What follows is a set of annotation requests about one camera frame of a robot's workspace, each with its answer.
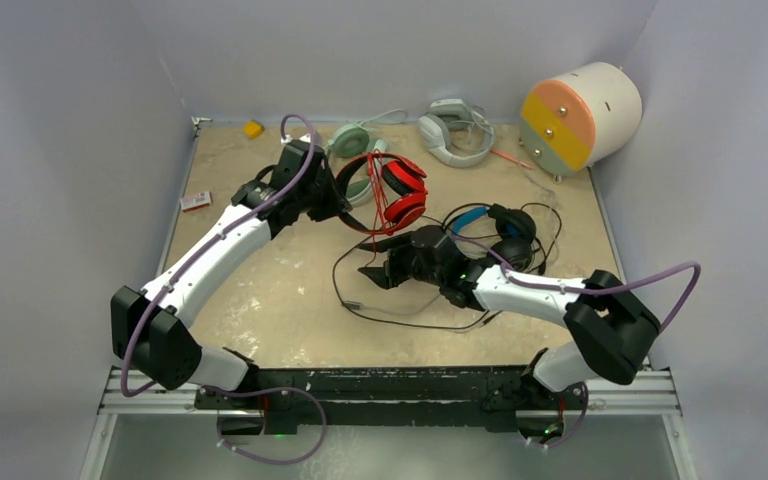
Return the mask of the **black blue headphones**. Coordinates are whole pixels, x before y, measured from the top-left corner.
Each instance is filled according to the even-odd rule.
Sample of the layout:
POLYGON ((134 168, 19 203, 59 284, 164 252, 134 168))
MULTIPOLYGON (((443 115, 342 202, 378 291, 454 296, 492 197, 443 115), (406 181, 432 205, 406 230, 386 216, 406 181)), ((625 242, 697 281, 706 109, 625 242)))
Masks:
POLYGON ((499 238, 491 249, 502 256, 516 271, 527 271, 534 260, 537 227, 525 212, 503 207, 500 204, 467 203, 455 208, 443 220, 443 225, 453 234, 482 218, 494 222, 495 235, 499 238))

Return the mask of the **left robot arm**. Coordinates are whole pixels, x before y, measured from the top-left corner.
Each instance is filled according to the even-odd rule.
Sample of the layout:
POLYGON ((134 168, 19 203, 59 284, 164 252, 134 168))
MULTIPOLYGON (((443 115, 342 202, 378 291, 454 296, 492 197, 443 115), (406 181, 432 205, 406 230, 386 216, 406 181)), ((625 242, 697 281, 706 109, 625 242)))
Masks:
POLYGON ((324 149, 299 139, 285 143, 277 164, 243 184, 173 266, 139 289, 123 286, 114 293, 112 347, 122 371, 137 370, 167 390, 186 383, 217 387, 232 408, 252 405, 258 395, 258 382, 249 375, 253 362, 200 345, 190 328, 228 277, 301 215, 323 221, 349 207, 324 149))

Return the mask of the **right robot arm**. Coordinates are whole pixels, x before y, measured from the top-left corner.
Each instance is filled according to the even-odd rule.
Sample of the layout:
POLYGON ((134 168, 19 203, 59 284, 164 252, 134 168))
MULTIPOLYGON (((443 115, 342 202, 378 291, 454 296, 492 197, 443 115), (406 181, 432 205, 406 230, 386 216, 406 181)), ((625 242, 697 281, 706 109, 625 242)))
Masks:
POLYGON ((660 320, 608 271, 587 278, 516 272, 495 252, 468 257, 437 225, 363 247, 386 255, 382 265, 359 270, 381 289, 423 282, 458 308, 517 313, 565 328, 570 341, 537 354, 521 381, 524 399, 536 407, 594 378, 631 384, 661 332, 660 320))

